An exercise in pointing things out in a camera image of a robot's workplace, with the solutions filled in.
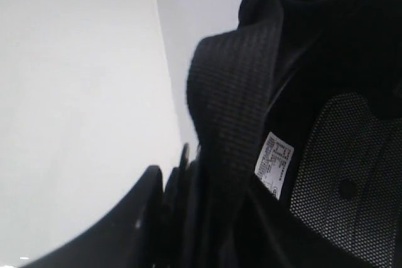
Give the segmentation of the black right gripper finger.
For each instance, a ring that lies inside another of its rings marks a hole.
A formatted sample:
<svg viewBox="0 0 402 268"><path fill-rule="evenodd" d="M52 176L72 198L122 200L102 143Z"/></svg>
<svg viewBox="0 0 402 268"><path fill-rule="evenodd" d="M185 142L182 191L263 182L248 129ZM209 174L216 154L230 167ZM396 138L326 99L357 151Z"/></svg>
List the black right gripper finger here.
<svg viewBox="0 0 402 268"><path fill-rule="evenodd" d="M154 267L162 184L160 168L149 166L95 225L26 267Z"/></svg>

